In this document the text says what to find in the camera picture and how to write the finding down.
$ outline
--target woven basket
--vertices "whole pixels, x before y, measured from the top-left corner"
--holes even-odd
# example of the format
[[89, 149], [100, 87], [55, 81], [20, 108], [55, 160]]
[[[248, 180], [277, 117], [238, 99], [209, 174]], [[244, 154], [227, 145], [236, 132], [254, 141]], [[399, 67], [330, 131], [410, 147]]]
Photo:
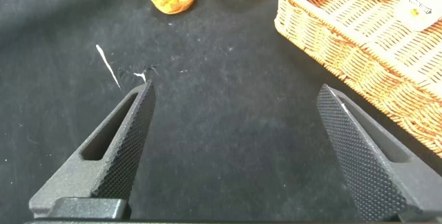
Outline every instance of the woven basket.
[[442, 22], [411, 32], [399, 0], [279, 0], [276, 29], [442, 157]]

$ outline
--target black fabric surface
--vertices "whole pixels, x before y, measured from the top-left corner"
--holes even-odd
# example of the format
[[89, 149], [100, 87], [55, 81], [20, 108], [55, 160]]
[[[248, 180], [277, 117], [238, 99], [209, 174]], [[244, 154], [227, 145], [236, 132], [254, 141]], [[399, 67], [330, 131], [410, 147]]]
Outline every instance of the black fabric surface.
[[[353, 220], [321, 85], [415, 142], [276, 32], [277, 2], [197, 0], [168, 16], [149, 0], [0, 0], [0, 223], [32, 218], [29, 198], [152, 65], [133, 218]], [[122, 90], [96, 44], [130, 71]]]

